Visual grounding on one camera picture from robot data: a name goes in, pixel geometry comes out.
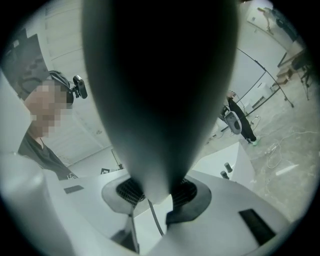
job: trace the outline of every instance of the person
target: person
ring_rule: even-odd
[[[274,33],[270,29],[270,21],[273,21],[278,25],[278,27],[282,28],[284,32],[291,38],[294,42],[298,38],[298,32],[296,28],[291,24],[291,22],[277,9],[273,8],[260,8],[258,7],[257,10],[263,14],[266,18],[267,27],[266,30],[273,35]]]
[[[224,115],[227,110],[227,107],[230,109],[230,111],[233,111],[236,113],[236,115],[239,118],[239,121],[241,122],[242,131],[241,135],[246,139],[248,143],[251,143],[253,146],[258,145],[258,142],[260,141],[260,136],[255,136],[254,132],[251,129],[250,123],[246,118],[246,115],[243,113],[241,108],[233,101],[233,98],[236,96],[236,94],[233,91],[228,91],[226,94],[226,99],[224,101],[224,107],[222,109],[222,112],[219,116],[219,118],[222,121],[225,121]]]
[[[59,180],[76,179],[55,153],[48,148],[42,137],[49,134],[60,121],[62,111],[71,108],[74,97],[66,77],[58,71],[50,71],[24,100],[31,114],[31,124],[22,140],[18,153],[36,161],[43,169],[52,170]]]

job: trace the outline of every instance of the gray shirt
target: gray shirt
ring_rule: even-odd
[[[54,171],[60,181],[77,178],[50,148],[45,144],[42,148],[28,133],[25,134],[18,153],[36,161],[43,169]]]

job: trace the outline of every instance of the black vent grille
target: black vent grille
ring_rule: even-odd
[[[189,203],[197,195],[197,187],[187,179],[183,179],[180,185],[171,193],[173,209]]]
[[[118,185],[116,192],[124,200],[132,204],[133,208],[135,208],[139,202],[146,198],[138,184],[131,178]]]

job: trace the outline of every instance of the black camera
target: black camera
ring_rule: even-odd
[[[75,94],[75,97],[81,97],[82,99],[85,99],[88,96],[85,81],[80,76],[75,75],[73,77],[73,83],[74,87],[71,89],[71,91]]]

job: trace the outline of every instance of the white ceiling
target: white ceiling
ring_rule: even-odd
[[[86,99],[74,100],[72,115],[62,118],[61,126],[44,139],[67,166],[111,146],[90,90],[81,39],[81,11],[81,0],[54,0],[45,6],[44,34],[49,52],[49,60],[45,61],[51,62],[47,66],[62,72],[69,81],[79,75],[88,92]]]

